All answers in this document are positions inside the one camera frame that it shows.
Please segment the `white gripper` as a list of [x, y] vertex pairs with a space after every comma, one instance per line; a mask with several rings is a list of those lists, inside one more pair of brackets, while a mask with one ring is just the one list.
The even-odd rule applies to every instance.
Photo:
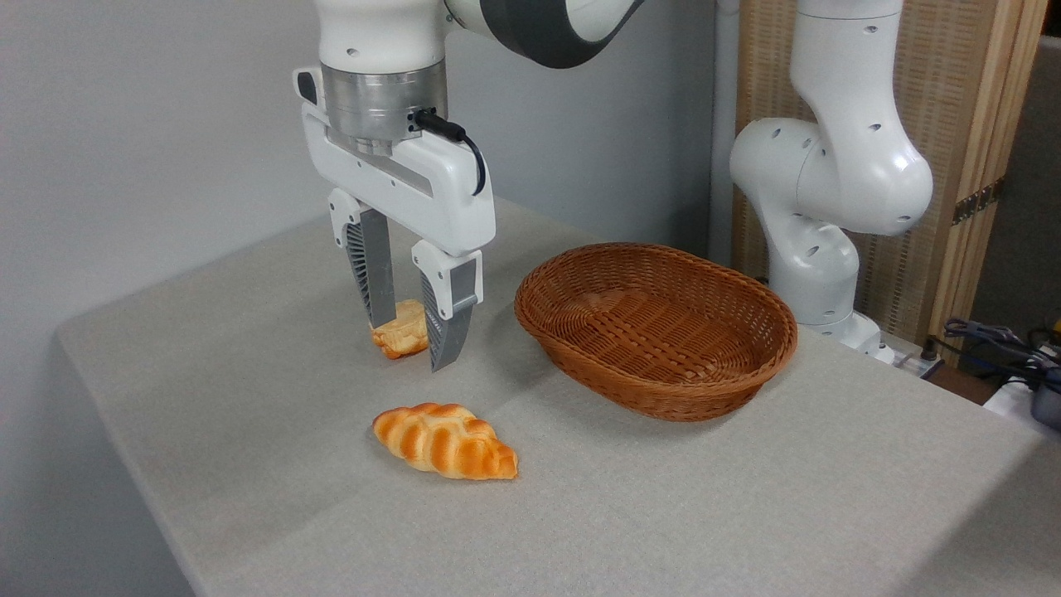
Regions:
[[356, 152], [331, 128], [321, 68], [297, 69], [293, 84], [303, 102], [308, 154], [335, 187], [328, 197], [333, 238], [355, 275], [369, 324], [381, 328], [395, 318], [390, 218], [424, 239], [412, 257], [420, 273], [431, 370], [443, 369], [458, 359], [482, 302], [480, 249], [497, 233], [492, 186], [473, 194], [479, 169], [472, 152], [436, 133], [399, 141], [390, 156]]

